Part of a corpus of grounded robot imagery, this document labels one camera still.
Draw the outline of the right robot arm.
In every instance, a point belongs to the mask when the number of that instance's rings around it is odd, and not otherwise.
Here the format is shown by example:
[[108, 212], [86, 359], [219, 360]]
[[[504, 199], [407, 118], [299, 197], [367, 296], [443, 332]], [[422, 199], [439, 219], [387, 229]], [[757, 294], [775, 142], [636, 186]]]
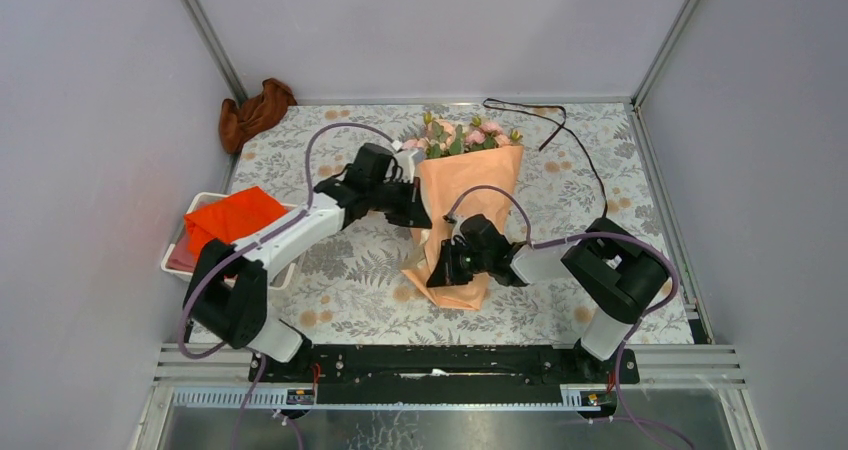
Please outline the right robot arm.
[[580, 284], [598, 307], [573, 356], [575, 372], [589, 382], [612, 370], [614, 353], [666, 282], [676, 280], [662, 253], [607, 218], [582, 234], [534, 245], [508, 240], [477, 214], [441, 242], [426, 286], [465, 285], [482, 274], [511, 287], [566, 277]]

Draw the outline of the pink fake flower bunch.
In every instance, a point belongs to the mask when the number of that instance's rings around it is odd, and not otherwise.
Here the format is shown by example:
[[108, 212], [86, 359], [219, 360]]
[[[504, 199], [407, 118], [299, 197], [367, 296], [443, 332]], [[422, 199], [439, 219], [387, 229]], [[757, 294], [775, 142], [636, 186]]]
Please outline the pink fake flower bunch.
[[462, 130], [461, 142], [467, 152], [498, 149], [523, 144], [519, 130], [506, 130], [497, 121], [474, 116]]

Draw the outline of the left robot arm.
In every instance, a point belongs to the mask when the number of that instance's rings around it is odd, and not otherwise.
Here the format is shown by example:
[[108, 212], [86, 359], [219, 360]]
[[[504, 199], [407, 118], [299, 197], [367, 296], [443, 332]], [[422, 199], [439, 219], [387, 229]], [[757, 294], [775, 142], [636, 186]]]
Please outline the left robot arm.
[[310, 367], [306, 338], [271, 308], [270, 280], [370, 212], [399, 227], [430, 228], [416, 174], [424, 159], [419, 148], [365, 144], [342, 172], [313, 185], [306, 202], [283, 217], [231, 244], [211, 240], [201, 250], [181, 319], [200, 324], [222, 345], [272, 359], [285, 380], [301, 379]]

